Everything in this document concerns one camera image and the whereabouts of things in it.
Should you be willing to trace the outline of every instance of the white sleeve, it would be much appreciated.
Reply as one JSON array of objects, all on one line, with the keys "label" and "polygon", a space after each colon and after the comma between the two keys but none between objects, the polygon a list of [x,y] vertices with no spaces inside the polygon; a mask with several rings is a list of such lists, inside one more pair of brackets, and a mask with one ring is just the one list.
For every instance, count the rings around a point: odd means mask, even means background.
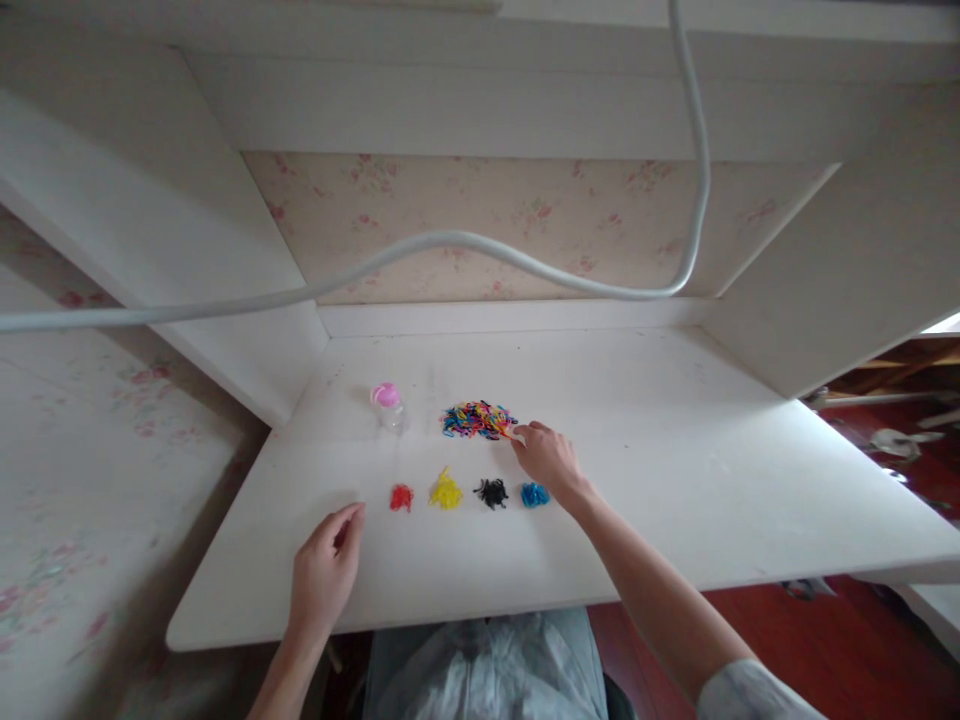
[{"label": "white sleeve", "polygon": [[811,720],[823,718],[756,660],[732,662],[700,691],[700,720]]}]

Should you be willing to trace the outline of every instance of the clear bottle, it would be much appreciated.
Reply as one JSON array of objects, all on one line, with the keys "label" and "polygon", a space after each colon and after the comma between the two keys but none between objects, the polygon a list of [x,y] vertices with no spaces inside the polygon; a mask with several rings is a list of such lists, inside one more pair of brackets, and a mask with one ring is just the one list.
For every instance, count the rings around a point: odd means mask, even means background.
[{"label": "clear bottle", "polygon": [[406,427],[406,414],[400,401],[400,391],[393,383],[381,383],[370,391],[370,404],[377,411],[380,424],[398,435]]}]

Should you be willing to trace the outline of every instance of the hand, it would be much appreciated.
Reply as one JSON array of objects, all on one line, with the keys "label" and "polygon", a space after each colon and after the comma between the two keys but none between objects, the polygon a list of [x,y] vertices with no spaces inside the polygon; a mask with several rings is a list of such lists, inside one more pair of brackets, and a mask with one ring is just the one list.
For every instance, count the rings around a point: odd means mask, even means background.
[{"label": "hand", "polygon": [[326,643],[357,579],[366,506],[353,503],[324,518],[297,551],[287,632],[308,647]]},{"label": "hand", "polygon": [[517,460],[527,475],[550,491],[557,502],[567,504],[591,488],[577,462],[573,444],[563,435],[534,420],[513,429],[526,441],[510,440]]}]

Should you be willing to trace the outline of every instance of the right hand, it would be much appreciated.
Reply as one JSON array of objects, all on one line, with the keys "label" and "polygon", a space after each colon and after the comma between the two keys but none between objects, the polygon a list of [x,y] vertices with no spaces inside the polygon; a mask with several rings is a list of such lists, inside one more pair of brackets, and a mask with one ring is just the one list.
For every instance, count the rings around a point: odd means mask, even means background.
[{"label": "right hand", "polygon": [[564,507],[590,488],[577,462],[573,444],[563,435],[534,420],[512,430],[526,441],[510,440],[513,451],[527,475],[543,485]]}]

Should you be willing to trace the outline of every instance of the cord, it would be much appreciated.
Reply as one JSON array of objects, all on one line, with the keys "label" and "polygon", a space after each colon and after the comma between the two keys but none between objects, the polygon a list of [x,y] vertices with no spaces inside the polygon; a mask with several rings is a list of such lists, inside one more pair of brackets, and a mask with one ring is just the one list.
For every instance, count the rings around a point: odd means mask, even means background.
[{"label": "cord", "polygon": [[688,229],[689,239],[680,259],[680,266],[669,285],[662,288],[627,288],[607,285],[580,278],[536,260],[498,240],[463,232],[440,230],[405,238],[386,250],[353,267],[334,273],[331,277],[293,290],[283,290],[267,295],[258,295],[236,300],[193,305],[169,305],[143,309],[72,310],[56,312],[5,313],[0,315],[0,334],[29,330],[62,330],[84,327],[119,327],[125,325],[157,325],[160,323],[199,320],[201,318],[226,317],[246,313],[263,312],[275,308],[313,300],[321,295],[349,285],[390,265],[407,255],[439,247],[461,247],[496,260],[509,263],[524,272],[543,278],[556,285],[615,300],[656,300],[676,295],[690,279],[700,249],[703,219],[710,196],[710,152],[707,146],[707,128],[700,102],[693,58],[687,35],[680,16],[679,0],[668,0],[670,31],[673,50],[683,80],[684,98],[693,130],[693,144],[697,158],[698,186],[693,213]]}]

